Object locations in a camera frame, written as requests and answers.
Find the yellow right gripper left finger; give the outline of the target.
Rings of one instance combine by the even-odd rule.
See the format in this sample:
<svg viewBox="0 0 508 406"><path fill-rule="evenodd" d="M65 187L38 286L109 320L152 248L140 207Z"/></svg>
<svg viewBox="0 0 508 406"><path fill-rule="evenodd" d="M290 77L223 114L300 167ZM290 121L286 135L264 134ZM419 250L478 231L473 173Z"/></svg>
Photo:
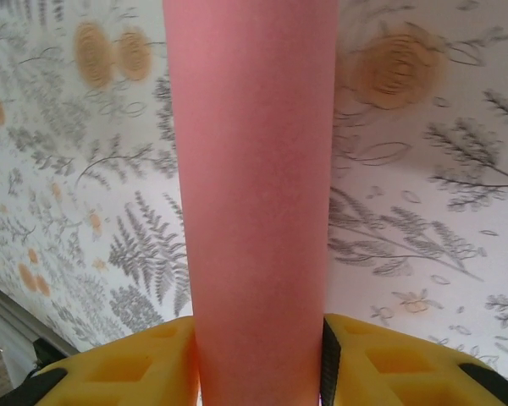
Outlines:
<svg viewBox="0 0 508 406"><path fill-rule="evenodd" d="M198 406L194 321L184 316L38 371L0 406Z"/></svg>

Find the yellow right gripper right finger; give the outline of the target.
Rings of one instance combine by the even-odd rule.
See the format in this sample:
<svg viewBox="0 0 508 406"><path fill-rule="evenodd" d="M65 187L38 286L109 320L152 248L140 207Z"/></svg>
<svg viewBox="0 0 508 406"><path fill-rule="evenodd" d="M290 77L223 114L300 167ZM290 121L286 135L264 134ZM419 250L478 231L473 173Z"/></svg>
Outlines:
<svg viewBox="0 0 508 406"><path fill-rule="evenodd" d="M327 314L320 406L508 406L508 380L452 348Z"/></svg>

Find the pink cloth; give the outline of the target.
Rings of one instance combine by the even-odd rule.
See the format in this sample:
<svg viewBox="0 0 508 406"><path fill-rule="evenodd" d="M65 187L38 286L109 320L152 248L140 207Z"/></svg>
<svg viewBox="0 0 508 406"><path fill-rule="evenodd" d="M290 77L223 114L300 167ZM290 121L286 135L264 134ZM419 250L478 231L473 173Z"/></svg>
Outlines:
<svg viewBox="0 0 508 406"><path fill-rule="evenodd" d="M203 406L318 406L337 0L163 0Z"/></svg>

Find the floral printed table cover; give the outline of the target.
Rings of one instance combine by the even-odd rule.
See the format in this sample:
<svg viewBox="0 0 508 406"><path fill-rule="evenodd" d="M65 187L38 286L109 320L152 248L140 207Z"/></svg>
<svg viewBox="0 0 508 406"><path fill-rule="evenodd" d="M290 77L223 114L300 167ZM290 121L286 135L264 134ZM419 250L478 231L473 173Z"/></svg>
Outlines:
<svg viewBox="0 0 508 406"><path fill-rule="evenodd" d="M76 349L191 312L162 0L0 0L0 289ZM328 309L508 379L508 0L341 0Z"/></svg>

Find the long aluminium frame rail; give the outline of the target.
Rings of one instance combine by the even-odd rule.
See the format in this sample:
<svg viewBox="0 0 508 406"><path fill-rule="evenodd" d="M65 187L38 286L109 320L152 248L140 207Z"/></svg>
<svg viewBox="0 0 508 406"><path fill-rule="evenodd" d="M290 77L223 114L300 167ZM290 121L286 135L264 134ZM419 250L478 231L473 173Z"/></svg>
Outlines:
<svg viewBox="0 0 508 406"><path fill-rule="evenodd" d="M1 290L0 317L14 330L18 331L30 341L35 341L37 338L44 338L66 357L79 353L75 347L62 339L51 328L35 318L29 311L25 310Z"/></svg>

